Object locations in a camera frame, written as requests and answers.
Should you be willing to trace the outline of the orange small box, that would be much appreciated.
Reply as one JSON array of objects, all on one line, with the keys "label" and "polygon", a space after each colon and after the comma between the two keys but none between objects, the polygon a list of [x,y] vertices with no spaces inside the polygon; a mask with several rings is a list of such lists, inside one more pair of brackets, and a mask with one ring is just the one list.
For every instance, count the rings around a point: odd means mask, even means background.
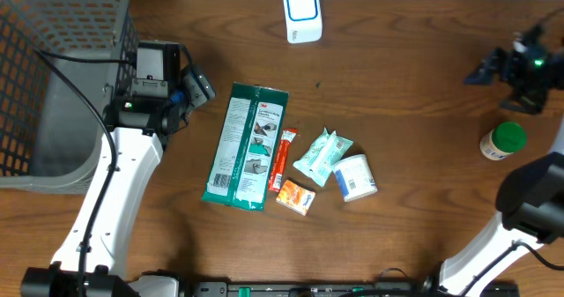
[{"label": "orange small box", "polygon": [[282,185],[276,202],[285,207],[306,216],[311,207],[316,193],[309,189],[302,188],[300,185],[286,180]]}]

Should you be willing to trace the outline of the white tub with blue label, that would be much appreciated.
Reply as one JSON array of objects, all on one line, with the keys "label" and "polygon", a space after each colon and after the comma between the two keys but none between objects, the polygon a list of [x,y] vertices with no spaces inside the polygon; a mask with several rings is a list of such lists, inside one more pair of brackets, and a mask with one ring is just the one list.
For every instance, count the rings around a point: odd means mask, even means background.
[{"label": "white tub with blue label", "polygon": [[378,191],[365,154],[338,161],[333,167],[345,202],[370,196]]}]

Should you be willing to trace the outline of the green lid jar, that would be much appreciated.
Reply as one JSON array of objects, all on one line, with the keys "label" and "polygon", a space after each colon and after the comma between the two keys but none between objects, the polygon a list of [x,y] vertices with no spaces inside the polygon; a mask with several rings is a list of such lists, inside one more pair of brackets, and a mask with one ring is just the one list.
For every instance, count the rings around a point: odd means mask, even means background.
[{"label": "green lid jar", "polygon": [[518,123],[504,122],[485,134],[479,141],[479,149],[490,160],[503,160],[521,151],[528,137]]}]

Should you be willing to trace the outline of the red snack packet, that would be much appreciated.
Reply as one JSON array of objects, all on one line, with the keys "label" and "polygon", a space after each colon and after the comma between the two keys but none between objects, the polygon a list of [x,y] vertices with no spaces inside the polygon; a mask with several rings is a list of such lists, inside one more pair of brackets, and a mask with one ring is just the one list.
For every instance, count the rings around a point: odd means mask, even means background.
[{"label": "red snack packet", "polygon": [[282,185],[282,177],[286,167],[289,147],[297,135],[295,128],[286,128],[282,131],[281,139],[275,155],[274,164],[268,181],[268,190],[279,192]]}]

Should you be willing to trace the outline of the mint green wipes packet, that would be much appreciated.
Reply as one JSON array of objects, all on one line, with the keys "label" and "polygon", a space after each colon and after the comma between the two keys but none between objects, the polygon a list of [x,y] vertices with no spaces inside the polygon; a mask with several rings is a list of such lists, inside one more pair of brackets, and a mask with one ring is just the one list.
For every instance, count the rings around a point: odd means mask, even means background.
[{"label": "mint green wipes packet", "polygon": [[353,141],[340,137],[336,131],[329,133],[326,128],[312,143],[306,153],[293,163],[293,167],[302,172],[318,186],[327,182],[334,165],[342,159]]}]

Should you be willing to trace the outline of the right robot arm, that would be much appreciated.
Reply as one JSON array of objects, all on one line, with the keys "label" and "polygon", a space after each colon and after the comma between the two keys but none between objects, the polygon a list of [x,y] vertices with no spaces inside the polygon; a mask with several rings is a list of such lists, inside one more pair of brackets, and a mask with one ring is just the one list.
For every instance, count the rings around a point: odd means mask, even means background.
[{"label": "right robot arm", "polygon": [[[527,114],[542,110],[548,92],[563,87],[563,55],[540,45],[515,42],[509,52],[498,48],[466,83],[484,84],[494,73],[514,89],[515,105],[502,105]],[[459,253],[446,259],[433,291],[443,295],[479,296],[522,256],[563,235],[563,133],[549,153],[512,171],[500,186],[496,213]]]}]

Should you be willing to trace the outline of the white green glove package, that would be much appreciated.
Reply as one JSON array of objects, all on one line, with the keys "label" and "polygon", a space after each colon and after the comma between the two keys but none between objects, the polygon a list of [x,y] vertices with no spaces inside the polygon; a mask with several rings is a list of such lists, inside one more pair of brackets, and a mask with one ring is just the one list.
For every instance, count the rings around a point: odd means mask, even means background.
[{"label": "white green glove package", "polygon": [[288,99],[281,90],[233,84],[203,201],[263,209]]}]

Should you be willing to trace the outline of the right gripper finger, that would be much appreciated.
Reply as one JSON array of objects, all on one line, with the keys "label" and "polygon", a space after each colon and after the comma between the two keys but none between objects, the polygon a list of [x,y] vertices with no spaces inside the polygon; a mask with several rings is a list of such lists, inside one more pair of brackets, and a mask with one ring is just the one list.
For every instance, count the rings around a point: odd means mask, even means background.
[{"label": "right gripper finger", "polygon": [[546,94],[511,93],[500,103],[501,108],[528,115],[541,114],[546,104]]},{"label": "right gripper finger", "polygon": [[465,79],[465,85],[490,85],[501,69],[502,50],[494,49]]}]

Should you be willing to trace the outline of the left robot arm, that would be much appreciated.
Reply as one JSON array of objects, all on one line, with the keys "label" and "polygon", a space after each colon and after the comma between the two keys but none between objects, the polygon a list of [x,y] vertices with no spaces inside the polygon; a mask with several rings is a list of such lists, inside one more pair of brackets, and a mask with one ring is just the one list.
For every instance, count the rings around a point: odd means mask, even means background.
[{"label": "left robot arm", "polygon": [[190,105],[185,85],[136,79],[89,102],[56,85],[42,112],[31,186],[83,194],[71,230],[47,268],[27,269],[24,296],[176,296],[180,281],[158,273],[125,281],[130,236],[169,135]]}]

